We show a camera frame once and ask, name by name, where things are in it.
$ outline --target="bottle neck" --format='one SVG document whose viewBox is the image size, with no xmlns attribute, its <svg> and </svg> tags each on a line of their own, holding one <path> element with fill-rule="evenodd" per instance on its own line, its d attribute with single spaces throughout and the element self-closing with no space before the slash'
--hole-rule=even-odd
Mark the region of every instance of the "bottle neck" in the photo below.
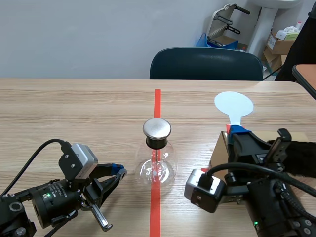
<svg viewBox="0 0 316 237">
<path fill-rule="evenodd" d="M 154 150 L 160 150 L 164 148 L 167 145 L 167 143 L 168 143 L 168 140 L 166 138 L 162 140 L 153 140 L 149 137 L 146 138 L 147 146 Z"/>
</svg>

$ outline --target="sink pedestal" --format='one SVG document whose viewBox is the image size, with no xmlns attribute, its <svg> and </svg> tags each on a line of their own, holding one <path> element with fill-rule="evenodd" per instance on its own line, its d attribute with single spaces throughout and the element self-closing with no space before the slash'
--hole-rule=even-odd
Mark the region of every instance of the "sink pedestal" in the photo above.
<svg viewBox="0 0 316 237">
<path fill-rule="evenodd" d="M 273 8 L 261 8 L 260 17 L 247 49 L 247 52 L 256 55 L 258 58 L 262 57 L 277 10 Z"/>
</svg>

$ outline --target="blue gripper part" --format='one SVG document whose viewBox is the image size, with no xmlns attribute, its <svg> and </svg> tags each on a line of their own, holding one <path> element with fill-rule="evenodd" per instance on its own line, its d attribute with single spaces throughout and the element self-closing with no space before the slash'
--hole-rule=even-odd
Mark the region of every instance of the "blue gripper part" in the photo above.
<svg viewBox="0 0 316 237">
<path fill-rule="evenodd" d="M 231 130 L 228 136 L 228 143 L 233 144 L 233 134 L 241 134 L 241 133 L 249 133 L 251 132 L 250 130 L 247 130 L 243 128 L 242 126 L 239 125 L 232 125 Z"/>
<path fill-rule="evenodd" d="M 111 175 L 116 175 L 121 169 L 124 169 L 123 165 L 112 164 Z"/>
</svg>

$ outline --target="screw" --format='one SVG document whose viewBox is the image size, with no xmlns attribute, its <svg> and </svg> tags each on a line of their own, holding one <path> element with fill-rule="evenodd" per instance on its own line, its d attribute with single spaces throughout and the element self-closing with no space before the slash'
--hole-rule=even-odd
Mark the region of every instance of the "screw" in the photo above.
<svg viewBox="0 0 316 237">
<path fill-rule="evenodd" d="M 293 225 L 295 227 L 300 227 L 301 226 L 301 224 L 298 221 L 293 221 Z"/>
<path fill-rule="evenodd" d="M 310 234 L 311 234 L 311 230 L 308 229 L 308 228 L 304 228 L 304 232 L 305 232 L 307 235 L 310 235 Z"/>
<path fill-rule="evenodd" d="M 24 236 L 26 233 L 26 229 L 23 227 L 20 227 L 20 228 L 17 228 L 15 232 L 17 236 Z"/>
<path fill-rule="evenodd" d="M 310 220 L 305 220 L 305 224 L 308 225 L 308 226 L 311 226 L 311 225 L 312 225 L 312 223 L 311 223 Z"/>
</svg>

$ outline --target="white paddle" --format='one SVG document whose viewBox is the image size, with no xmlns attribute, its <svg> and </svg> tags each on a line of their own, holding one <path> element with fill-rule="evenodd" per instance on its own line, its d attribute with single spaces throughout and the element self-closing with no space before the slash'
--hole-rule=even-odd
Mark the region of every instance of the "white paddle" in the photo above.
<svg viewBox="0 0 316 237">
<path fill-rule="evenodd" d="M 253 111 L 252 101 L 245 95 L 234 91 L 226 91 L 215 97 L 215 106 L 229 116 L 230 125 L 241 126 L 241 117 Z"/>
</svg>

